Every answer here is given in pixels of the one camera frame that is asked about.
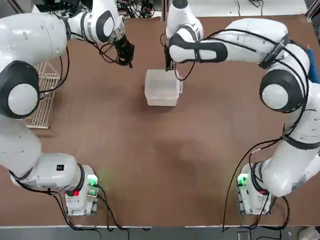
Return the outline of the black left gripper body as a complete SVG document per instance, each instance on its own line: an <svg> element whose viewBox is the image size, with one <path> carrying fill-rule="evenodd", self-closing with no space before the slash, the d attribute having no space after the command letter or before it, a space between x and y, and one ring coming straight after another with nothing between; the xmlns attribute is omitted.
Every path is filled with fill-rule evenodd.
<svg viewBox="0 0 320 240"><path fill-rule="evenodd" d="M120 38L115 37L113 45L120 57L132 57L134 55L135 46L128 41L126 34Z"/></svg>

